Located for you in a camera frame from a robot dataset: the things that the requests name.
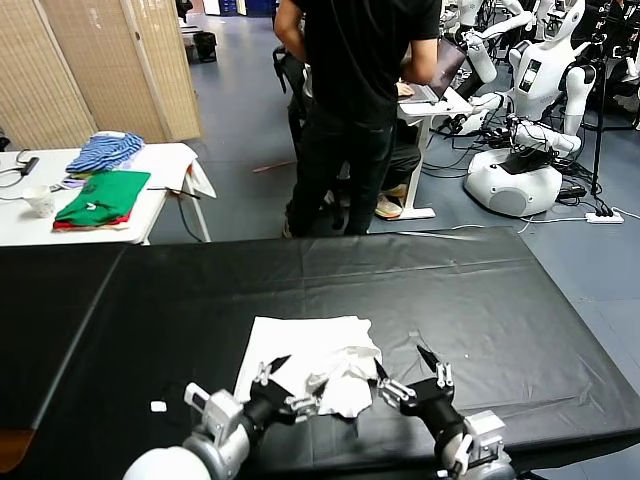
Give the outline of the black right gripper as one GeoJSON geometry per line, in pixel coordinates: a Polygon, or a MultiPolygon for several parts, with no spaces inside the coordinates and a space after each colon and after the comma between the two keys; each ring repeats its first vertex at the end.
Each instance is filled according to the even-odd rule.
{"type": "Polygon", "coordinates": [[[432,351],[418,345],[417,350],[436,380],[422,380],[409,387],[391,379],[383,365],[375,360],[376,389],[384,402],[399,408],[402,415],[420,419],[434,440],[450,440],[466,434],[464,417],[453,406],[455,393],[452,366],[432,351]]]}

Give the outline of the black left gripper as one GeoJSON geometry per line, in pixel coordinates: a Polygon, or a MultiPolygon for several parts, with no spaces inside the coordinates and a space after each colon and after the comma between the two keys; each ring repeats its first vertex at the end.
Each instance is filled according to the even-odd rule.
{"type": "Polygon", "coordinates": [[[268,364],[259,364],[255,382],[251,384],[250,398],[243,407],[243,414],[252,430],[266,430],[274,423],[293,425],[297,416],[314,416],[318,413],[327,380],[313,386],[310,393],[300,397],[291,396],[276,382],[269,382],[271,376],[289,359],[290,355],[286,355],[268,364]]]}

